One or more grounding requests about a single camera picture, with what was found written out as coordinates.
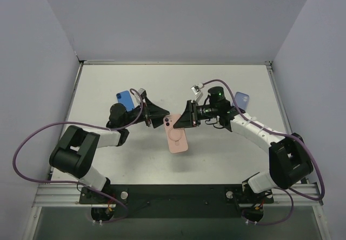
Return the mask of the pink phone case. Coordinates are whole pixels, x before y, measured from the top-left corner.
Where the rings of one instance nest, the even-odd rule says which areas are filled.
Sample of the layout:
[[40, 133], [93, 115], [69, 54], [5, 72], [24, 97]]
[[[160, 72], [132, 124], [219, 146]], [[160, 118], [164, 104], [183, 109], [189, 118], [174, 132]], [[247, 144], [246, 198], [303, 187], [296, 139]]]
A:
[[171, 114], [163, 118], [168, 148], [171, 154], [178, 154], [188, 150], [188, 142], [185, 130], [183, 128], [174, 128], [174, 124], [179, 120], [180, 117], [180, 114]]

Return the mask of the blue phone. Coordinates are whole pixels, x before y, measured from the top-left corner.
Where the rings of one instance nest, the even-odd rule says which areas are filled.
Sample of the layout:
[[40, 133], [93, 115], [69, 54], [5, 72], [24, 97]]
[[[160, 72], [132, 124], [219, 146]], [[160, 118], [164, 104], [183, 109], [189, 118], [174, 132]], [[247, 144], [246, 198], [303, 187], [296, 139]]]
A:
[[130, 91], [125, 90], [116, 94], [116, 99], [119, 104], [122, 104], [127, 111], [131, 111], [135, 108]]

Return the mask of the lavender phone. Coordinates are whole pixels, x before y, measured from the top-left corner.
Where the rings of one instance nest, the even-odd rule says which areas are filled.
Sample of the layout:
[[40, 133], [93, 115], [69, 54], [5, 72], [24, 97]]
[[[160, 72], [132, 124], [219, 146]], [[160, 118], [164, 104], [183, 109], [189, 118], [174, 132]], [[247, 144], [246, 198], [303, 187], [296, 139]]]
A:
[[238, 92], [236, 92], [234, 98], [235, 98], [235, 101], [234, 101], [233, 105], [235, 105], [235, 103], [236, 103], [240, 109], [243, 109], [243, 110], [247, 109], [247, 106], [248, 106], [248, 103], [250, 100], [250, 97], [248, 94], [245, 94], [245, 93], [238, 91]]

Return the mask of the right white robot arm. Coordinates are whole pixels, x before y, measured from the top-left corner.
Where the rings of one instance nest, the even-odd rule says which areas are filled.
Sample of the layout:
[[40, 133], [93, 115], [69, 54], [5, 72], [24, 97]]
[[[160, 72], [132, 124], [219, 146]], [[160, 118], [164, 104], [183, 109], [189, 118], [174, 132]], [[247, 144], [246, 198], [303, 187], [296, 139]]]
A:
[[243, 182], [255, 194], [275, 187], [288, 189], [313, 172], [312, 161], [301, 146], [298, 134], [280, 136], [277, 131], [263, 124], [254, 124], [242, 109], [237, 110], [225, 98], [224, 89], [215, 86], [208, 90], [208, 104], [198, 105], [187, 101], [181, 117], [174, 123], [175, 129], [193, 128], [207, 119], [218, 119], [221, 127], [241, 135], [256, 144], [269, 156], [268, 171], [258, 172]]

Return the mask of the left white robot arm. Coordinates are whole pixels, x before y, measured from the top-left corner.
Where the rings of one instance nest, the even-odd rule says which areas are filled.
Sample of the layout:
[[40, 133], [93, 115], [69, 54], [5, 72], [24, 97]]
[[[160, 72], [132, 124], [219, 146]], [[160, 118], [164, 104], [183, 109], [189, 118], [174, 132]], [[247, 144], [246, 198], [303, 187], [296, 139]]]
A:
[[163, 124], [164, 117], [170, 112], [152, 103], [147, 97], [136, 108], [128, 111], [121, 103], [115, 103], [110, 108], [109, 121], [106, 129], [82, 129], [69, 126], [52, 154], [49, 164], [55, 169], [67, 173], [92, 189], [92, 197], [99, 203], [109, 200], [110, 181], [100, 174], [92, 161], [98, 148], [122, 146], [129, 135], [126, 125], [146, 123], [157, 128]]

